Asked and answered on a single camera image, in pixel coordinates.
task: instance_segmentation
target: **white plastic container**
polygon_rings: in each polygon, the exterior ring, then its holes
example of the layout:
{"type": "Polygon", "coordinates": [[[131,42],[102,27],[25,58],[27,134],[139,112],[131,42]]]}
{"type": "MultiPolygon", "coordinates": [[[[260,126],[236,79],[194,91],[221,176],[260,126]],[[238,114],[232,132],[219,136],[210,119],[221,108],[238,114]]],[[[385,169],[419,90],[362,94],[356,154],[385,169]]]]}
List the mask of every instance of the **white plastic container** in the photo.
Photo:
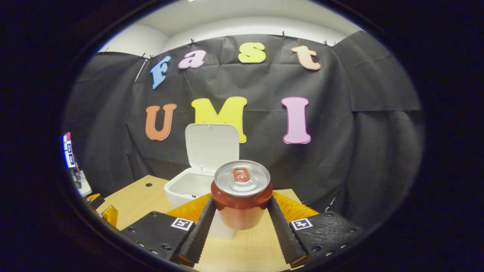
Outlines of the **white plastic container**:
{"type": "MultiPolygon", "coordinates": [[[[210,193],[216,170],[239,159],[239,131],[231,124],[190,124],[185,129],[185,142],[191,167],[165,185],[173,208],[210,193]]],[[[230,240],[235,231],[222,222],[216,211],[208,237],[230,240]]]]}

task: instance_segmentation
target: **ceiling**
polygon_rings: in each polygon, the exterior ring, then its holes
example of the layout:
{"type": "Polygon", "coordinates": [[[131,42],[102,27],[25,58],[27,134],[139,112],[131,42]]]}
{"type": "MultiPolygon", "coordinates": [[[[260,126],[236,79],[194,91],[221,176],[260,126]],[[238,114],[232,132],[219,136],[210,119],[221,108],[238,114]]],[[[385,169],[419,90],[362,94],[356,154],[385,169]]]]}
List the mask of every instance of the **ceiling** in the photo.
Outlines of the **ceiling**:
{"type": "Polygon", "coordinates": [[[291,18],[351,35],[357,26],[308,0],[179,0],[138,21],[172,36],[192,27],[245,16],[291,18]]]}

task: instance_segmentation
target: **red pull tab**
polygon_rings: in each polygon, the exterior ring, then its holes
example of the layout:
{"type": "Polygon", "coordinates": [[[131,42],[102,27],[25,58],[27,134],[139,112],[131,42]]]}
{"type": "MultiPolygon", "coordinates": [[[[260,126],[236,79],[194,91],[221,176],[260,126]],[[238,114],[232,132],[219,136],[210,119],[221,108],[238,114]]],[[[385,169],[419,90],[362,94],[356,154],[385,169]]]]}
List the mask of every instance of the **red pull tab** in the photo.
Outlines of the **red pull tab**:
{"type": "Polygon", "coordinates": [[[246,182],[250,179],[249,171],[244,167],[237,167],[232,170],[234,178],[238,182],[246,182]]]}

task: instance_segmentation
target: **soda can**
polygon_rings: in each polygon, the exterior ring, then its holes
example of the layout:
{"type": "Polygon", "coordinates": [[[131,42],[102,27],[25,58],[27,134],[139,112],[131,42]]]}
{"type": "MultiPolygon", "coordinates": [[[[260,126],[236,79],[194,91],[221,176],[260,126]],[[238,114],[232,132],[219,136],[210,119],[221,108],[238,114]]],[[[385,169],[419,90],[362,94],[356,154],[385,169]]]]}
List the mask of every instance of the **soda can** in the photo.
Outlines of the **soda can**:
{"type": "Polygon", "coordinates": [[[233,161],[217,169],[211,191],[225,225],[250,229],[259,223],[271,199],[271,176],[256,162],[233,161]]]}

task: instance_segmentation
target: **wooden table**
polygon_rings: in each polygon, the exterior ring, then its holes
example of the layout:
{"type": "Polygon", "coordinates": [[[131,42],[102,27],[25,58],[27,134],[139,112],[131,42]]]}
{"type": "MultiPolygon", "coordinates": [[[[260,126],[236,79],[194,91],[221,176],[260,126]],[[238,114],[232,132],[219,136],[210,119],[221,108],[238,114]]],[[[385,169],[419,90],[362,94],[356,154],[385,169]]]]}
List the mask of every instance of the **wooden table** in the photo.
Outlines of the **wooden table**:
{"type": "MultiPolygon", "coordinates": [[[[166,197],[167,180],[146,176],[105,198],[97,209],[103,212],[109,205],[118,210],[117,229],[122,230],[151,211],[173,209],[166,197]]],[[[275,190],[300,203],[292,189],[275,190]]],[[[284,261],[279,241],[266,211],[260,223],[248,230],[238,230],[231,240],[207,238],[194,267],[201,272],[276,272],[290,269],[284,261]]]]}

